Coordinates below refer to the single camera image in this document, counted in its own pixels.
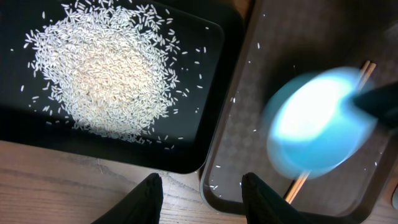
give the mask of rice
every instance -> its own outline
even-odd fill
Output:
[[[158,34],[165,20],[154,6],[132,10],[113,6],[112,0],[98,1],[97,7],[90,4],[95,1],[85,2],[90,6],[76,1],[73,9],[62,4],[66,18],[44,26],[44,32],[26,34],[24,48],[33,43],[35,50],[30,67],[34,77],[41,71],[43,79],[52,82],[48,99],[72,116],[73,128],[139,142],[136,137],[143,129],[168,117],[168,108],[178,101],[165,94],[179,82],[170,68],[174,62],[167,67],[165,61],[168,55],[177,61],[170,54],[177,53],[179,40],[173,36],[166,46]]]

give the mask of pile of rice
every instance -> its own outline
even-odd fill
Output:
[[[49,98],[73,117],[74,128],[143,143],[136,136],[168,117],[178,100],[170,94],[179,82],[170,64],[179,41],[173,30],[169,39],[158,34],[172,19],[153,5],[130,10],[112,0],[88,2],[62,4],[64,20],[27,34],[35,50],[31,67],[52,82]]]

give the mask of chopsticks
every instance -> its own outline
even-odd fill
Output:
[[[364,66],[362,67],[362,69],[360,71],[360,78],[359,78],[359,82],[358,82],[358,91],[361,90],[363,88],[363,86],[365,86],[365,83],[367,82],[367,80],[369,79],[369,77],[371,76],[371,74],[375,68],[376,68],[375,63],[371,63],[369,60],[367,60],[365,62]],[[307,180],[310,173],[311,173],[310,171],[302,172],[300,174],[300,177],[298,177],[298,179],[292,184],[291,188],[287,191],[287,194],[285,196],[285,201],[287,203],[290,204],[293,202],[294,198],[300,191],[301,187]]]

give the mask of gray tray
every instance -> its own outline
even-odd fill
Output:
[[[239,182],[247,172],[257,174],[280,196],[287,192],[292,180],[271,166],[260,123],[266,101],[288,80],[314,70],[359,68],[365,60],[377,63],[371,77],[376,87],[398,80],[398,45],[380,32],[386,20],[365,16],[370,7],[340,0],[256,3],[201,179],[202,197],[210,207],[242,215]],[[378,127],[354,156],[307,181],[292,205],[319,223],[361,223],[397,157],[395,140],[386,147],[388,142],[387,131]]]

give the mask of wooden surface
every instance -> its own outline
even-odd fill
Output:
[[[1,141],[0,223],[91,223],[151,172],[163,180],[160,223],[246,223],[203,203],[197,173],[172,174]],[[398,223],[390,203],[397,183],[398,167],[366,223]]]

